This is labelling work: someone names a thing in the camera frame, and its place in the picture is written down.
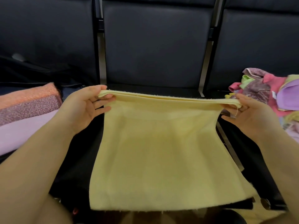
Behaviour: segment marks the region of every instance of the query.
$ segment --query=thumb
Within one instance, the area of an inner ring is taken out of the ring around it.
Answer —
[[[240,101],[241,105],[246,105],[251,108],[260,108],[264,104],[251,97],[245,96],[243,94],[236,94],[237,99]]]
[[[88,100],[92,97],[97,96],[101,90],[107,89],[105,85],[88,86],[81,90],[76,91],[76,97],[82,101]]]
[[[227,122],[230,122],[230,123],[232,123],[232,124],[236,125],[236,124],[235,124],[235,122],[236,122],[236,119],[234,119],[234,118],[232,118],[232,117],[228,117],[228,116],[221,116],[221,118],[222,118],[222,119],[224,119],[224,120],[226,120]]]

